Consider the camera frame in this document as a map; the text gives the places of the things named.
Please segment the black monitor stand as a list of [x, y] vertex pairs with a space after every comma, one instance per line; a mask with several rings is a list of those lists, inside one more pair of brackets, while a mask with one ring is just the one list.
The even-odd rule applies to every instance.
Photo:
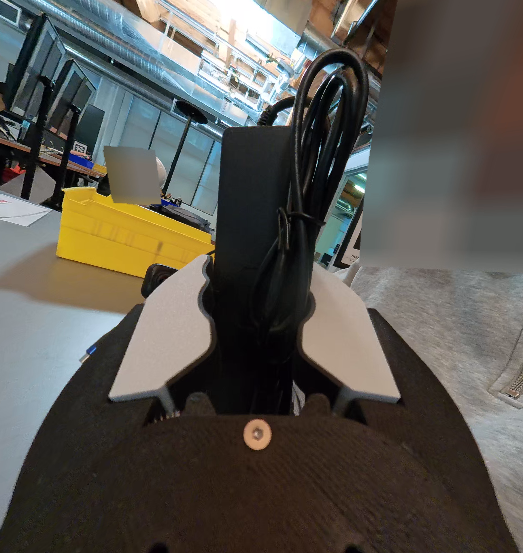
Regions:
[[68, 134], [65, 139], [64, 151], [61, 158], [61, 163], [59, 166], [58, 176], [56, 183], [53, 189], [51, 197], [47, 198], [41, 205], [47, 207], [51, 210], [61, 212], [63, 204], [63, 185], [65, 183], [65, 177], [67, 173], [67, 166], [69, 163], [69, 156], [71, 154], [71, 149], [74, 144], [75, 133], [78, 126], [78, 121], [81, 114], [81, 108], [77, 107], [74, 104], [70, 104], [69, 109], [71, 110], [71, 121], [69, 124]]
[[36, 166], [40, 157], [42, 139], [43, 139], [46, 123], [48, 121], [48, 113], [50, 110], [50, 104], [51, 104], [52, 94], [53, 94], [53, 82], [50, 78], [44, 75], [41, 75], [38, 78], [38, 82], [43, 84], [44, 89], [41, 97], [41, 102], [38, 108], [35, 131], [34, 131], [34, 134], [32, 135], [29, 157], [27, 158], [24, 179], [23, 179], [23, 184], [21, 189], [20, 197], [24, 200], [30, 199], [33, 180], [36, 172]]

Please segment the black framed marker sign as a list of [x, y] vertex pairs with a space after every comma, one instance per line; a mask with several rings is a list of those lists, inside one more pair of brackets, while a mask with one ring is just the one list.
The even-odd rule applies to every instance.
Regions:
[[360, 204], [348, 225], [347, 231], [334, 257], [332, 266], [339, 269], [350, 267], [360, 256], [363, 205]]

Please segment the person's grey hoodie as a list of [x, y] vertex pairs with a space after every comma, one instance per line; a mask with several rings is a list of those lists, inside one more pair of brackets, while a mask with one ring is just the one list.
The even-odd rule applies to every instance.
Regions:
[[334, 276], [376, 309], [445, 386], [523, 552], [523, 274], [355, 262]]

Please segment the large black monitor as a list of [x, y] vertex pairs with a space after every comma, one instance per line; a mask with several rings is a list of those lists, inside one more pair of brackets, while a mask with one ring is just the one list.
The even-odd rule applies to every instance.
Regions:
[[36, 122], [45, 90], [44, 79], [54, 84], [67, 59], [56, 28], [45, 13], [34, 18], [18, 58], [9, 66], [3, 103], [26, 121]]

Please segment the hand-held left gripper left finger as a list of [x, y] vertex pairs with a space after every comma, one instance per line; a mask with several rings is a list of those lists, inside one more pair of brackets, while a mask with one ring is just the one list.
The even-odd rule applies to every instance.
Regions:
[[205, 361], [216, 346], [214, 320], [204, 305], [213, 259], [199, 255], [144, 300], [109, 391], [113, 403], [157, 399], [178, 410], [170, 387]]

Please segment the white paper sheet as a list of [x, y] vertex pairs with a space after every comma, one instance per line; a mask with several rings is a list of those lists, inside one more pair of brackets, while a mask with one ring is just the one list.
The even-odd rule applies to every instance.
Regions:
[[29, 227], [50, 213], [50, 209], [0, 191], [0, 221]]

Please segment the black floor lamp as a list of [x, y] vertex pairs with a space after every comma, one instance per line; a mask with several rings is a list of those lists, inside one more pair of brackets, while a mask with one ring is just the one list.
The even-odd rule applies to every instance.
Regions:
[[177, 110], [183, 114], [183, 116], [186, 117], [186, 123], [185, 127], [183, 129], [181, 139], [178, 143], [178, 146], [175, 150], [175, 155], [173, 157], [173, 161], [171, 163], [171, 166], [169, 168], [167, 178], [165, 181], [165, 184], [162, 188], [162, 195], [166, 196], [169, 188], [169, 184], [171, 183], [171, 180], [173, 178], [173, 175], [175, 173], [175, 169], [178, 163], [178, 160], [181, 156], [182, 149], [184, 147], [184, 144], [186, 142], [190, 127], [193, 122], [198, 123], [200, 125], [205, 125], [208, 122], [208, 119], [206, 115], [197, 107], [193, 106], [191, 103], [188, 103], [184, 100], [179, 100], [176, 103]]

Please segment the yellow plastic bin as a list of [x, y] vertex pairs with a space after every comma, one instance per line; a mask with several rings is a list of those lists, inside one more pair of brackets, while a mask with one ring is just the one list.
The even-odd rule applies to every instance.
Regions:
[[64, 189], [56, 256], [143, 278], [149, 266], [181, 269], [214, 250], [210, 233], [96, 188]]

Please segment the wooden desk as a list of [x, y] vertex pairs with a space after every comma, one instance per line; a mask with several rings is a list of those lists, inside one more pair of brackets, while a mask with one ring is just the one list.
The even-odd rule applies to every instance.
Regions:
[[[17, 142], [9, 141], [2, 137], [0, 137], [0, 149], [2, 151], [6, 150], [8, 153], [13, 153], [14, 156], [19, 156], [23, 158], [29, 157], [30, 151], [31, 151], [31, 149], [28, 146], [25, 146]], [[39, 162], [41, 163], [46, 163], [57, 167], [60, 166], [62, 161], [62, 159], [59, 156], [46, 154], [43, 151], [40, 153], [38, 159], [39, 159]], [[70, 160], [68, 161], [67, 169], [73, 172], [83, 174], [86, 176], [91, 176], [94, 178], [104, 176], [103, 173], [96, 171], [93, 168], [87, 168], [83, 165], [80, 165], [76, 162], [72, 162]]]

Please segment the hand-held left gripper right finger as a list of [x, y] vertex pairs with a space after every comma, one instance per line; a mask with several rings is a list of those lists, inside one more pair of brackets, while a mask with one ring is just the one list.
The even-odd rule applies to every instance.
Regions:
[[309, 300], [299, 354], [337, 386], [333, 413], [345, 415], [360, 399], [397, 404], [401, 394], [362, 299], [314, 263]]

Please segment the silver ventilation duct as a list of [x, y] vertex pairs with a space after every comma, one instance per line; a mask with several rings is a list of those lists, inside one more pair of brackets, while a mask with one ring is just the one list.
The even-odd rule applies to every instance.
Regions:
[[232, 99], [199, 75], [200, 58], [115, 1], [17, 1], [47, 14], [60, 30], [140, 75], [165, 94], [230, 125], [254, 125], [256, 110]]

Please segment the small black monitor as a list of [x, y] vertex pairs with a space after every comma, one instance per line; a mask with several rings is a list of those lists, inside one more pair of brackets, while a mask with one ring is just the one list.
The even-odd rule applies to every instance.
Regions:
[[85, 145], [87, 154], [92, 155], [94, 152], [104, 116], [102, 109], [87, 105], [78, 122], [74, 142]]

